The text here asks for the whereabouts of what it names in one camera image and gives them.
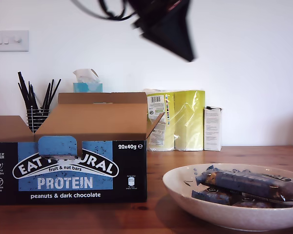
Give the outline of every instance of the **pen holder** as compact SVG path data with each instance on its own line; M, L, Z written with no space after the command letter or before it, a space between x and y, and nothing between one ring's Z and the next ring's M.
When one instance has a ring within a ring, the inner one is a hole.
M38 128L49 116L49 109L33 109L27 110L27 124L32 133L35 133Z

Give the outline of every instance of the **light switch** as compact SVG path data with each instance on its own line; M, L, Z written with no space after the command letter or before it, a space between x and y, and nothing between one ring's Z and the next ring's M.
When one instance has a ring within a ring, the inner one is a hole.
M0 31L0 52L29 51L29 31Z
M5 45L8 45L9 44L9 38L4 38L3 41L4 41L4 44Z
M1 37L1 35L0 35L0 45L2 45L2 37Z

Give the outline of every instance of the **white bowl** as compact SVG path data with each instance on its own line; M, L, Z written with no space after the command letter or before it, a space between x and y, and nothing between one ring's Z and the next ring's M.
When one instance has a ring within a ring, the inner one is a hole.
M244 164L197 164L175 168L163 176L163 182L177 204L190 214L217 226L241 231L270 231L293 227L293 208L260 209L234 207L202 201L191 197L192 190L201 191L204 185L196 185L194 169L198 175L210 165L222 170L249 169L255 173L293 178L293 172L276 168Z

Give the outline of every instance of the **table surface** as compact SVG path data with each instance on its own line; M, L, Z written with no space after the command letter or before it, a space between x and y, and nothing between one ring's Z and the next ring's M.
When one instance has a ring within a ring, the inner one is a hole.
M223 147L221 152L148 152L145 203L0 206L0 234L237 234L195 218L167 194L163 175L198 163L243 163L293 171L293 146ZM292 233L293 228L267 232Z

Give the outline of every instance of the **yellow packaging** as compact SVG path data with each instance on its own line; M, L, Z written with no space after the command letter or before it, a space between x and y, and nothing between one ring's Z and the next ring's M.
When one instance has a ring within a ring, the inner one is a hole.
M174 93L175 149L200 151L204 148L205 91Z
M159 90L145 90L147 94L148 121L153 121L165 112L160 122L147 139L147 149L151 151L171 151L175 149L174 93Z

